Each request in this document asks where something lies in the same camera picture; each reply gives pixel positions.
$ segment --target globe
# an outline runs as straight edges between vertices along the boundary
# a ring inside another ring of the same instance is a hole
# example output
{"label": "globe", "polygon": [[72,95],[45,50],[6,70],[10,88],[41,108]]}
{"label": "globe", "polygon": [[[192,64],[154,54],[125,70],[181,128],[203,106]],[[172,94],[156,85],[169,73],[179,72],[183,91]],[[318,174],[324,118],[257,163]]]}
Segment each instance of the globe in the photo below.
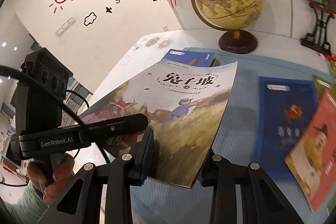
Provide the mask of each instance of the globe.
{"label": "globe", "polygon": [[263,0],[191,0],[197,16],[208,26],[225,33],[219,45],[236,53],[251,52],[257,47],[256,38],[247,31],[239,31],[255,22],[263,7]]}

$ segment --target device handle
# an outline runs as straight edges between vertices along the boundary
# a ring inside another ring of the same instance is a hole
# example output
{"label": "device handle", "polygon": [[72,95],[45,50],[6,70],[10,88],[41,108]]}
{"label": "device handle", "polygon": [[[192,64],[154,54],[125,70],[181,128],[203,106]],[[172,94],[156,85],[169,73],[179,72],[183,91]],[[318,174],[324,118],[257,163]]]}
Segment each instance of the device handle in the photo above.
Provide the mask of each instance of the device handle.
{"label": "device handle", "polygon": [[54,182],[54,171],[64,162],[65,153],[56,153],[50,155],[42,155],[34,157],[33,161],[37,167],[44,173],[47,178],[45,184],[40,184],[41,191],[44,193],[44,189]]}

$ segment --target red book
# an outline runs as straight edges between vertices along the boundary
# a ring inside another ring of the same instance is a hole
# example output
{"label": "red book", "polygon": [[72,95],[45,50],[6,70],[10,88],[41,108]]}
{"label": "red book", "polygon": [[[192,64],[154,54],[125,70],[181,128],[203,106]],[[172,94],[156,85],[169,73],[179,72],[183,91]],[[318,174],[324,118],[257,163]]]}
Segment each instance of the red book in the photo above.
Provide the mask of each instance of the red book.
{"label": "red book", "polygon": [[336,101],[328,91],[285,162],[316,212],[336,182]]}

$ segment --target hand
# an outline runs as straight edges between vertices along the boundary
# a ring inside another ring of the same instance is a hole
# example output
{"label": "hand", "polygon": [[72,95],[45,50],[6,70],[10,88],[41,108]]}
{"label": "hand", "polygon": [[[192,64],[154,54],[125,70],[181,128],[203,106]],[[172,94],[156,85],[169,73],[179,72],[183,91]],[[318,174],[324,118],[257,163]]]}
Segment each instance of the hand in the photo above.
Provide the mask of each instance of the hand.
{"label": "hand", "polygon": [[[64,162],[54,172],[53,178],[55,181],[44,190],[44,202],[48,204],[52,203],[61,190],[63,190],[66,184],[72,179],[74,176],[74,165],[74,158],[70,154],[66,153]],[[40,183],[44,184],[47,179],[33,161],[30,161],[27,165],[27,175],[30,178],[31,183],[33,183],[33,185],[41,191]]]}

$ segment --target metal screw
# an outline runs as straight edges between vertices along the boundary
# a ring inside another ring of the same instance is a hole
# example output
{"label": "metal screw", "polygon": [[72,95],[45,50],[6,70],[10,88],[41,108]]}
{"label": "metal screw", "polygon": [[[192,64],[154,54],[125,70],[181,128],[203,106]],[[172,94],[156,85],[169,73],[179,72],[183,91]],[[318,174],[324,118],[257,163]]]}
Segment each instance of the metal screw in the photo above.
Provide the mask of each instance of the metal screw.
{"label": "metal screw", "polygon": [[131,154],[124,154],[122,155],[121,157],[123,160],[130,160],[132,158],[132,155]]}
{"label": "metal screw", "polygon": [[220,155],[213,155],[211,158],[212,158],[213,161],[221,161],[222,160],[222,157]]}
{"label": "metal screw", "polygon": [[91,170],[92,168],[93,168],[93,164],[86,164],[86,165],[84,165],[84,170],[89,171],[89,170]]}
{"label": "metal screw", "polygon": [[253,163],[250,164],[250,167],[251,167],[253,170],[258,170],[258,169],[260,168],[260,165],[257,164],[257,163],[255,163],[255,162],[253,162]]}

